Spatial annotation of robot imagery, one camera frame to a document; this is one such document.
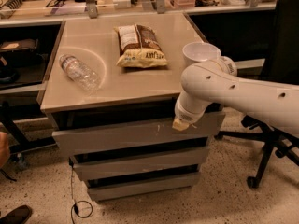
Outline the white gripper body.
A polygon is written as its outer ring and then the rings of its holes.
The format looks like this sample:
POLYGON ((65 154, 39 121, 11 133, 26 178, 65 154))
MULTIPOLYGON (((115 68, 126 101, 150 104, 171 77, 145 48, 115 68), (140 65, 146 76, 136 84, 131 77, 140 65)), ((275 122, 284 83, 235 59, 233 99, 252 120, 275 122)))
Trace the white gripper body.
POLYGON ((187 111, 181 104, 180 100, 176 101, 175 116, 177 119, 179 119, 182 122, 194 124, 203 116, 203 114, 204 114, 204 112, 192 113, 190 111, 187 111))

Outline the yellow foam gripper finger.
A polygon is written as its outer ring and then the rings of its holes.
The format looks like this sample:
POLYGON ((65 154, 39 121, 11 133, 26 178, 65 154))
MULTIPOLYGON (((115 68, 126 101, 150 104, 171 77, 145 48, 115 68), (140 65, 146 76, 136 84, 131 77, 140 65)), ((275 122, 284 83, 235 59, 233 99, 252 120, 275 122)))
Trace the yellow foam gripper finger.
POLYGON ((190 124, 187 122, 184 122, 183 120, 179 118, 174 118, 173 123, 172 123, 172 128, 177 130, 177 131, 184 131, 189 128, 190 124))

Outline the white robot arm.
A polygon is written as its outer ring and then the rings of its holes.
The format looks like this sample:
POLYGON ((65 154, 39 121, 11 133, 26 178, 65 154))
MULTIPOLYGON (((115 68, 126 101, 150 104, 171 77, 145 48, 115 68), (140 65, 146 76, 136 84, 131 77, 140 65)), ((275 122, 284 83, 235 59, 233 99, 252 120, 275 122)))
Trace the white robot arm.
POLYGON ((173 128, 196 123, 212 103, 229 106, 292 136, 299 137, 299 87, 237 76, 227 58, 189 65, 181 74, 182 92, 173 128))

